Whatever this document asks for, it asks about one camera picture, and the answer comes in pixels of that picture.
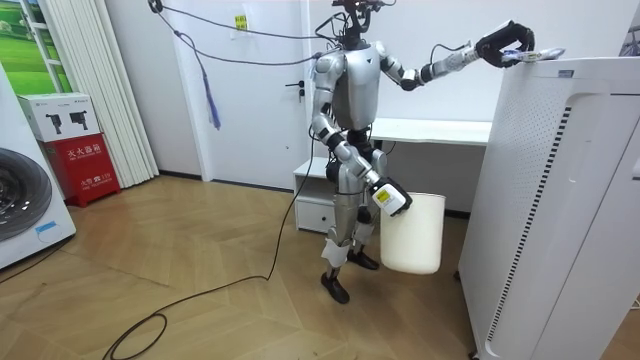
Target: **white air purifier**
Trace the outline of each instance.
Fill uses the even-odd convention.
[[[481,360],[597,360],[640,292],[640,58],[505,72],[459,264]]]

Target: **robot shoulder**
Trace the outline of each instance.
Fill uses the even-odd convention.
[[[345,55],[343,51],[335,51],[323,55],[316,62],[316,72],[323,74],[330,71],[342,73],[345,68]]]
[[[389,54],[387,53],[387,48],[380,41],[374,41],[371,45],[376,49],[378,55],[380,56],[380,60],[386,59]]]

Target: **black cable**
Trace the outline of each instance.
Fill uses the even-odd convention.
[[[275,250],[275,254],[273,256],[273,262],[271,264],[271,270],[269,271],[269,275],[264,276],[264,275],[253,275],[253,276],[248,276],[245,278],[242,278],[240,280],[236,280],[234,282],[231,282],[229,284],[226,285],[222,285],[219,286],[215,289],[211,289],[211,290],[207,290],[207,291],[202,291],[199,292],[197,294],[193,294],[191,296],[188,296],[186,298],[180,299],[178,301],[174,301],[168,305],[165,305],[163,307],[161,307],[160,309],[154,311],[153,313],[151,313],[151,315],[147,316],[146,318],[138,321],[137,323],[135,323],[132,327],[130,327],[127,331],[125,331],[122,335],[120,335],[120,337],[109,347],[109,349],[107,350],[107,352],[104,354],[104,356],[102,357],[102,360],[132,360],[137,358],[138,356],[142,355],[143,353],[145,353],[147,350],[151,349],[157,342],[158,340],[160,340],[160,338],[162,337],[162,335],[164,334],[165,330],[167,330],[167,326],[169,324],[169,320],[167,318],[166,315],[162,314],[161,311],[166,310],[170,307],[176,306],[178,304],[181,304],[185,301],[191,300],[193,298],[202,296],[202,295],[206,295],[206,294],[210,294],[212,292],[218,291],[218,290],[222,290],[224,288],[227,288],[229,286],[244,282],[244,281],[248,281],[248,280],[253,280],[253,279],[260,279],[260,280],[265,280],[265,281],[269,281],[271,280],[271,276],[273,275],[273,271],[276,268],[276,263],[278,261],[278,254],[280,252],[280,241],[282,240],[282,231],[284,230],[284,224],[287,221],[287,217],[289,217],[289,213],[291,212],[291,208],[293,207],[293,204],[295,203],[296,199],[298,198],[298,195],[300,195],[300,191],[302,190],[302,188],[304,187],[304,184],[307,182],[307,179],[309,178],[309,173],[311,172],[311,166],[313,165],[313,141],[311,142],[311,158],[309,160],[309,167],[307,168],[307,173],[304,176],[304,179],[302,180],[302,183],[300,184],[300,187],[298,188],[298,191],[296,192],[296,194],[293,196],[293,199],[291,200],[291,203],[289,203],[289,207],[287,208],[287,211],[284,214],[284,217],[282,218],[282,224],[280,224],[280,232],[278,233],[278,241],[276,242],[276,250]],[[162,319],[162,330],[160,330],[160,333],[158,334],[158,336],[156,336],[156,338],[144,349],[142,349],[141,351],[125,357],[125,358],[117,358],[114,356],[116,350],[118,350],[118,347],[122,344],[122,342],[129,336],[131,335],[132,332],[134,332],[136,329],[138,329],[140,326],[142,326],[143,324],[145,324],[147,321],[153,319],[153,318],[160,318]]]
[[[437,49],[437,48],[441,47],[441,48],[443,48],[443,49],[445,49],[445,50],[449,50],[449,51],[452,51],[452,52],[453,52],[453,51],[459,51],[459,50],[462,50],[462,49],[464,49],[464,47],[465,47],[465,46],[466,46],[466,45],[461,45],[461,46],[458,46],[458,47],[457,47],[457,48],[455,48],[455,49],[452,49],[452,48],[450,48],[450,47],[448,47],[448,46],[444,46],[444,45],[442,45],[442,44],[435,44],[435,45],[433,46],[433,49],[431,49],[431,56],[429,57],[429,64],[433,64],[433,54],[436,52],[436,49]]]
[[[223,61],[223,62],[228,62],[228,63],[235,63],[235,64],[247,64],[247,65],[260,65],[260,66],[289,66],[289,65],[298,65],[298,64],[302,64],[304,62],[310,61],[310,60],[314,60],[314,59],[318,59],[320,58],[320,56],[322,56],[322,53],[315,53],[312,56],[309,56],[307,58],[304,58],[302,60],[297,60],[297,61],[289,61],[289,62],[276,62],[276,63],[267,63],[267,62],[259,62],[259,61],[247,61],[247,60],[235,60],[235,59],[226,59],[226,58],[221,58],[215,55],[210,55],[207,53],[204,53],[200,50],[198,50],[198,48],[195,45],[195,42],[193,42],[192,40],[192,44],[190,44],[189,42],[187,42],[184,37],[189,37],[189,35],[176,30],[176,28],[173,27],[173,25],[171,25],[169,23],[169,21],[167,21],[167,19],[164,18],[164,16],[162,16],[162,14],[157,13],[158,16],[160,16],[160,18],[162,19],[162,21],[164,21],[164,23],[171,29],[171,31],[173,32],[173,34],[180,39],[180,41],[182,41],[185,45],[187,45],[189,48],[191,48],[191,50],[193,50],[194,52],[196,52],[197,54],[200,54],[204,57],[207,57],[209,59],[214,59],[214,60],[218,60],[218,61]]]
[[[396,148],[397,144],[398,144],[397,142],[395,142],[395,141],[393,142],[393,146],[391,147],[391,150],[389,150],[389,152],[387,153],[387,156],[390,155],[393,152],[393,149]]]
[[[209,23],[211,25],[216,25],[216,26],[227,28],[227,29],[242,31],[242,32],[250,33],[250,34],[272,36],[272,37],[278,37],[278,38],[283,38],[283,39],[294,39],[294,40],[324,39],[324,38],[322,38],[320,36],[292,36],[292,35],[273,34],[273,33],[267,33],[267,32],[262,32],[262,31],[249,30],[249,29],[238,29],[235,26],[217,23],[215,21],[211,21],[209,19],[202,18],[200,16],[191,14],[191,13],[183,11],[183,10],[174,9],[174,8],[166,6],[166,5],[164,5],[164,9],[176,12],[178,14],[182,14],[182,15],[186,15],[186,16],[192,17],[192,18],[200,20],[200,21],[204,21],[204,22]]]
[[[3,280],[0,280],[0,284],[4,284],[4,283],[6,283],[7,281],[9,281],[9,280],[13,279],[14,277],[16,277],[16,276],[18,276],[18,275],[22,274],[23,272],[25,272],[25,271],[27,271],[27,270],[29,270],[29,269],[33,268],[34,266],[36,266],[36,265],[40,264],[41,262],[43,262],[43,261],[47,260],[47,259],[49,258],[49,256],[53,255],[53,254],[54,254],[54,253],[56,253],[58,250],[60,250],[63,246],[65,246],[65,245],[69,242],[69,240],[71,240],[71,237],[69,237],[69,238],[68,238],[68,239],[66,239],[66,240],[63,240],[63,241],[60,243],[60,245],[56,246],[56,248],[55,248],[55,249],[53,249],[50,253],[48,253],[47,255],[45,255],[42,259],[40,259],[40,260],[36,261],[35,263],[33,263],[33,264],[31,264],[31,265],[27,266],[27,267],[26,267],[26,268],[24,268],[24,269],[22,269],[22,270],[18,271],[17,273],[15,273],[15,274],[13,274],[13,275],[9,276],[8,278],[3,279]]]
[[[322,142],[322,140],[320,138],[315,137],[315,135],[313,134],[313,125],[309,126],[309,131],[307,131],[307,135],[309,135],[309,137],[311,138],[311,140],[313,141],[318,141],[318,142]]]
[[[325,39],[325,40],[329,41],[332,46],[336,47],[336,46],[339,46],[340,41],[343,38],[344,30],[342,31],[342,33],[340,33],[340,31],[338,31],[338,33],[336,34],[336,27],[333,24],[333,20],[339,20],[339,21],[344,22],[342,28],[343,29],[346,28],[345,24],[347,22],[347,16],[343,12],[337,12],[337,13],[331,15],[331,17],[329,17],[327,20],[325,20],[322,24],[320,24],[320,26],[318,26],[315,29],[315,34],[319,38],[322,38],[322,39]],[[331,25],[331,33],[333,34],[334,37],[328,37],[328,36],[323,35],[322,33],[320,33],[320,30],[324,29],[329,24]]]

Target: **wooden floor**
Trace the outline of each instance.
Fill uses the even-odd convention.
[[[160,177],[72,208],[76,237],[0,285],[0,359],[101,359],[129,326],[184,296],[269,271],[291,194]],[[459,359],[473,350],[453,281],[466,221],[447,219],[441,270],[411,276],[347,264],[350,304],[319,283],[323,236],[285,227],[271,282],[235,285],[165,311],[169,327],[142,359]],[[377,249],[369,253],[377,257]],[[26,264],[0,272],[0,280]],[[637,359],[632,313],[605,359]],[[145,347],[160,321],[116,357]]]

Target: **white box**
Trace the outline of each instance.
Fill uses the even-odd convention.
[[[89,95],[21,95],[20,106],[40,141],[70,139],[100,132]]]

